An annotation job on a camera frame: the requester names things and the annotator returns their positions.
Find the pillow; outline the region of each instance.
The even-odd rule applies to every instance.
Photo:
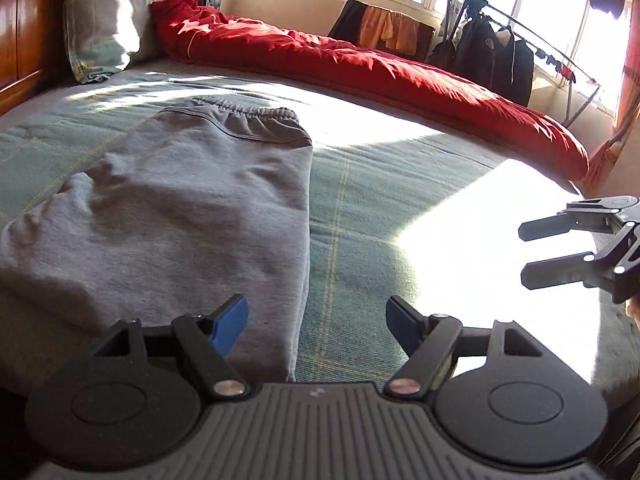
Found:
[[[65,0],[65,40],[81,83],[104,81],[161,53],[148,6],[157,0]]]

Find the silver screw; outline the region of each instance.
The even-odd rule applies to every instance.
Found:
[[[213,391],[223,397],[235,397],[244,394],[246,387],[240,381],[233,379],[220,381],[213,386]]]
[[[420,383],[414,379],[394,379],[388,387],[396,395],[413,395],[420,391]]]

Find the rolled red comforter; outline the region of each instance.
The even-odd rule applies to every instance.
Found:
[[[337,89],[507,148],[545,173],[573,181],[587,173],[586,150],[558,122],[434,66],[227,17],[197,0],[162,0],[150,7],[162,48],[176,61]]]

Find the wooden headboard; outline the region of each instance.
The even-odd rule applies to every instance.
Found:
[[[63,0],[0,0],[0,115],[71,74]]]

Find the folded gray pants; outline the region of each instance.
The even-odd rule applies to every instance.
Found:
[[[166,108],[4,229],[2,296],[95,336],[119,319],[159,326],[244,294],[249,321],[229,362],[248,380],[293,380],[311,157],[286,108],[210,98]]]

